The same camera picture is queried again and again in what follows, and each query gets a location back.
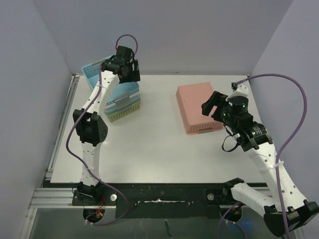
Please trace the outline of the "pink plastic basket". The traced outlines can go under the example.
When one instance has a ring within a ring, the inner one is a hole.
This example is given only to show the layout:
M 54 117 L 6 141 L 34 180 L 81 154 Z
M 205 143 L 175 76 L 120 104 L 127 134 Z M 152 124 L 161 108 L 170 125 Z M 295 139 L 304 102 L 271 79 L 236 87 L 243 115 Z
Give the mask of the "pink plastic basket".
M 186 134 L 195 135 L 223 128 L 222 123 L 202 115 L 201 105 L 212 93 L 209 82 L 178 86 L 175 97 Z

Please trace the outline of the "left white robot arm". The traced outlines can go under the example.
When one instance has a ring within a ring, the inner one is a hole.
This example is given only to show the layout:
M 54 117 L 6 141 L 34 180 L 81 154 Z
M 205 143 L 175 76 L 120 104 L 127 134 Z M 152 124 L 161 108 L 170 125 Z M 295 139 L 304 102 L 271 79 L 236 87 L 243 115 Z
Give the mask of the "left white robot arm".
M 99 176 L 100 150 L 108 134 L 108 127 L 101 113 L 118 84 L 140 80 L 138 60 L 134 51 L 118 46 L 116 54 L 105 59 L 96 68 L 97 83 L 82 109 L 73 112 L 73 130 L 82 144 L 82 176 L 77 191 L 91 205 L 100 202 L 102 193 Z

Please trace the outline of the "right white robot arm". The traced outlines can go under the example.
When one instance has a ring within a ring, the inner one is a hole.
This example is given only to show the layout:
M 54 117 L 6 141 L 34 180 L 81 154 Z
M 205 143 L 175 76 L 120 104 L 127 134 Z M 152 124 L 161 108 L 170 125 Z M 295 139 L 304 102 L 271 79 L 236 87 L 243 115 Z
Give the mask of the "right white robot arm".
M 310 222 L 319 206 L 310 202 L 296 187 L 277 153 L 267 129 L 253 120 L 244 93 L 227 96 L 218 91 L 203 103 L 202 114 L 227 127 L 230 137 L 255 163 L 271 196 L 265 196 L 236 178 L 224 183 L 222 198 L 226 203 L 239 201 L 263 217 L 269 231 L 282 237 Z

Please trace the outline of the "blue plastic basket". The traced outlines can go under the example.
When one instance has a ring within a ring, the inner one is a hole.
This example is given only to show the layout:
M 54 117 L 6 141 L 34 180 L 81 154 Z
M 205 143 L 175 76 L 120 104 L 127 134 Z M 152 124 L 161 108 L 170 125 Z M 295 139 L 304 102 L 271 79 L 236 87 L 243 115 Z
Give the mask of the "blue plastic basket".
M 96 84 L 98 83 L 99 66 L 102 64 L 102 62 L 110 58 L 111 56 L 108 56 L 97 62 L 82 67 L 82 72 L 91 90 L 94 90 Z M 122 104 L 120 101 L 123 99 L 126 100 L 127 97 L 130 97 L 131 103 L 140 99 L 139 85 L 137 82 L 118 84 L 112 91 L 112 94 L 105 106 L 106 112 L 114 111 L 112 108 L 119 107 L 119 105 Z

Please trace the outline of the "white plastic basket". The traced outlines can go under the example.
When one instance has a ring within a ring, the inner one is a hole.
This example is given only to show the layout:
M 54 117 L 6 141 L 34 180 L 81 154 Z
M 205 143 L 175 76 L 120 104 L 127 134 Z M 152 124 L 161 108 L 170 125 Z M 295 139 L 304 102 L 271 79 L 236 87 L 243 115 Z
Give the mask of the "white plastic basket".
M 112 104 L 106 105 L 106 107 L 104 108 L 104 112 L 107 115 L 110 115 L 110 114 L 117 112 L 117 111 L 123 112 L 124 110 L 128 109 L 133 103 L 136 103 L 139 100 L 140 100 L 139 95 L 136 95 L 136 96 L 129 98 L 129 99 L 128 99 L 128 97 L 123 98 L 121 100 L 115 101 Z

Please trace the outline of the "green plastic basket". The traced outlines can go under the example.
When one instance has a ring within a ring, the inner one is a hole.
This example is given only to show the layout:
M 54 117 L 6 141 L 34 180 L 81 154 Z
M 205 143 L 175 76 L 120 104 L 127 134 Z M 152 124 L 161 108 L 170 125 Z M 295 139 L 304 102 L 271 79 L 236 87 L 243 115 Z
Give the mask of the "green plastic basket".
M 141 101 L 137 101 L 133 104 L 131 104 L 127 109 L 121 111 L 121 112 L 114 112 L 109 115 L 107 115 L 107 118 L 110 122 L 114 122 L 116 120 L 119 120 L 141 108 Z

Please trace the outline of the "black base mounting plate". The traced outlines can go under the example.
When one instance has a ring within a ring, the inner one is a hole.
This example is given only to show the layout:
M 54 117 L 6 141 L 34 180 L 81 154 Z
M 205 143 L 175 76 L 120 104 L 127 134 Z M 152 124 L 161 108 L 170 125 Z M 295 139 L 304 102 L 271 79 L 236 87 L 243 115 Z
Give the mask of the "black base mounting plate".
M 235 204 L 223 184 L 116 184 L 86 189 L 78 185 L 72 205 L 82 206 L 83 216 L 98 222 L 106 209 L 116 219 L 218 219 Z

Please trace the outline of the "aluminium frame rail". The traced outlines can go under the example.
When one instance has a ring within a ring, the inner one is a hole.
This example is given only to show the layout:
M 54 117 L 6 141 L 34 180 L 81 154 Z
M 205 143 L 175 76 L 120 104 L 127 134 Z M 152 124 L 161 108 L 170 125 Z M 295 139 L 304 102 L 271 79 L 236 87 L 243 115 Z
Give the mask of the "aluminium frame rail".
M 29 203 L 29 209 L 93 209 L 98 206 L 72 205 L 71 188 L 36 188 Z

